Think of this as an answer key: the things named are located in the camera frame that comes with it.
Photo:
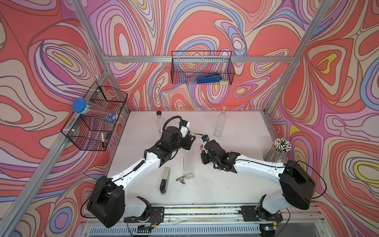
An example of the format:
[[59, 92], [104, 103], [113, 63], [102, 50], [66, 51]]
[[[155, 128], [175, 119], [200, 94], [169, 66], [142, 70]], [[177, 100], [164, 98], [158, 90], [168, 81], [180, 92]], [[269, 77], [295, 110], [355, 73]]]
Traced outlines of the clear tube with blue cap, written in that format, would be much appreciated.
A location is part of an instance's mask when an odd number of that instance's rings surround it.
[[78, 98], [73, 102], [72, 110], [75, 113], [98, 118], [110, 123], [115, 123], [117, 121], [117, 114], [114, 111], [90, 101], [86, 101], [83, 98]]

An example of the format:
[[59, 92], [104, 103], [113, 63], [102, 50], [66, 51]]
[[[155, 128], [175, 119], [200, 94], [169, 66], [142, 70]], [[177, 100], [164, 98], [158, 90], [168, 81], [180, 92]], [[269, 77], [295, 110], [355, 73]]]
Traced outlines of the blue plastic tool in basket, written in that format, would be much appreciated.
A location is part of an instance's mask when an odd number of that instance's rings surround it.
[[218, 73], [211, 73], [208, 75], [200, 76], [196, 79], [196, 82], [198, 84], [210, 84], [210, 83], [217, 83], [222, 80], [222, 76]]

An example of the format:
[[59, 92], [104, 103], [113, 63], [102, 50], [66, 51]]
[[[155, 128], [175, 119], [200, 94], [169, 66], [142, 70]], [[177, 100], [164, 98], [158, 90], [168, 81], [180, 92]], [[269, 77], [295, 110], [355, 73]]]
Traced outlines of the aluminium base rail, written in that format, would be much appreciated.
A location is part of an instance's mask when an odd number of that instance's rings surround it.
[[321, 218], [309, 211], [288, 208], [274, 221], [253, 220], [252, 204], [159, 204], [158, 217], [145, 223], [131, 218], [106, 228], [99, 221], [82, 225], [81, 237], [319, 237]]

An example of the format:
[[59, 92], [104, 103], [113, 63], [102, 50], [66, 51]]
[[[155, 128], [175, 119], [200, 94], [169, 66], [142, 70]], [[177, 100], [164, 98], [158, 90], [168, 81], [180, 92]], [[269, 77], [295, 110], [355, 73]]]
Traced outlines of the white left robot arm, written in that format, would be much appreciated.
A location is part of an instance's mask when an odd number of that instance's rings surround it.
[[194, 141], [195, 136], [186, 128], [183, 131], [173, 126], [166, 128], [160, 140], [146, 149], [137, 163], [111, 178], [102, 176], [97, 180], [86, 209], [106, 228], [127, 217], [148, 220], [151, 204], [141, 196], [126, 200], [127, 193], [148, 174], [173, 159], [180, 149], [189, 151]]

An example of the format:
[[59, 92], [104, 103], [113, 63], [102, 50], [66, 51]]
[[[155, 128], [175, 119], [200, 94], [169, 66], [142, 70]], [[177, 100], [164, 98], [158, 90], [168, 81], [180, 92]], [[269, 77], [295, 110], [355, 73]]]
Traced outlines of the small metal clip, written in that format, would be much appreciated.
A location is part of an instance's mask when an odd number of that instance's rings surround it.
[[186, 182], [185, 182], [185, 176], [180, 176], [180, 177], [176, 178], [175, 181], [180, 182], [183, 185], [186, 184]]

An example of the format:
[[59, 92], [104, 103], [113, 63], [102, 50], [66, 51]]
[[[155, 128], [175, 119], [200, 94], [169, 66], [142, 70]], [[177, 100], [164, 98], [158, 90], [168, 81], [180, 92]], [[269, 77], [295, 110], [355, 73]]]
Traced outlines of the clear square bottle with cork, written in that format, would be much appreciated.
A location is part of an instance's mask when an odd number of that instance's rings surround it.
[[223, 106], [220, 114], [217, 117], [216, 128], [215, 128], [215, 132], [214, 132], [214, 135], [216, 137], [221, 137], [222, 132], [224, 130], [225, 122], [227, 119], [226, 111], [227, 111], [226, 106]]

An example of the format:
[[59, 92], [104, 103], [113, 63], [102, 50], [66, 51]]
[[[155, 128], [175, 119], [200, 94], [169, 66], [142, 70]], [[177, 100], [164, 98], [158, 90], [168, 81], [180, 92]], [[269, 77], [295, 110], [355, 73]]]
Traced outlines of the clear glass bottle black cap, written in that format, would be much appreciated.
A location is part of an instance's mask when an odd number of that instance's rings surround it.
[[162, 116], [162, 111], [157, 111], [156, 115], [157, 115], [157, 122], [156, 122], [156, 124], [157, 124], [157, 128], [158, 128], [159, 136], [161, 136], [162, 135], [163, 125], [165, 124], [166, 120]]

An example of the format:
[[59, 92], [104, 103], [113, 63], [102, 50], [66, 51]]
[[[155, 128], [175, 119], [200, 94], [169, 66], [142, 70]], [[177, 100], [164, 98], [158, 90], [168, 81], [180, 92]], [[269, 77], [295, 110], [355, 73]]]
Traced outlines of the clear glass bottle cork stopper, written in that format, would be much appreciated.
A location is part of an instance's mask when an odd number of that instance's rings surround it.
[[193, 179], [195, 177], [194, 171], [194, 150], [184, 150], [183, 151], [183, 170], [184, 177], [187, 180]]

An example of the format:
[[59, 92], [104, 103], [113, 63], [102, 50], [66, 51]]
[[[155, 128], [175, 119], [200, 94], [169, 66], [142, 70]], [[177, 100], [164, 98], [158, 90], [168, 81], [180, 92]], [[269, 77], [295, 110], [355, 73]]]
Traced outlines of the black and beige flat tool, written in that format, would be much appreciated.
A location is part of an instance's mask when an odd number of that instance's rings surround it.
[[164, 174], [163, 174], [163, 177], [161, 179], [160, 187], [159, 187], [159, 191], [160, 191], [161, 195], [166, 195], [166, 193], [167, 193], [169, 179], [170, 179], [170, 173], [171, 173], [171, 169], [169, 167], [166, 167]]

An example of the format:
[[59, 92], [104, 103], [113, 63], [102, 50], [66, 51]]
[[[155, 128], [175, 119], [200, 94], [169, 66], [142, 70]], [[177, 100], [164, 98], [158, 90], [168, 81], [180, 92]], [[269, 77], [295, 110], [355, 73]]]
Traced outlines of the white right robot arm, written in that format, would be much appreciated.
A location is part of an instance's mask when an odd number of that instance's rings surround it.
[[261, 197], [258, 212], [274, 215], [288, 207], [308, 210], [311, 205], [315, 181], [295, 161], [270, 163], [237, 152], [227, 153], [215, 140], [203, 142], [201, 160], [205, 165], [212, 163], [217, 170], [248, 174], [278, 185], [277, 191]]

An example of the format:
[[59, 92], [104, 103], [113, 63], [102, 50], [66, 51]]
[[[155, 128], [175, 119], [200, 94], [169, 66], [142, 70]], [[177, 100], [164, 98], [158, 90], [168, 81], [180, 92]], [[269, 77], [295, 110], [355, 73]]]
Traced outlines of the black marker in basket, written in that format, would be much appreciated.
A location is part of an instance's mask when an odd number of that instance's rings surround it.
[[105, 138], [104, 138], [104, 133], [101, 133], [101, 142], [102, 142], [102, 148], [105, 149]]

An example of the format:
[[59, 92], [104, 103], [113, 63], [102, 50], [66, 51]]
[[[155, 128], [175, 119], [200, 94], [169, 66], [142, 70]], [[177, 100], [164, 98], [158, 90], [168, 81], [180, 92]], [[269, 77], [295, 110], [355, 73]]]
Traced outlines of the metal cup of pencils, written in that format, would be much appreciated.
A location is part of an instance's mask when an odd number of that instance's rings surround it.
[[264, 161], [278, 163], [291, 148], [292, 145], [290, 141], [285, 138], [277, 138], [273, 142], [271, 149], [264, 155]]

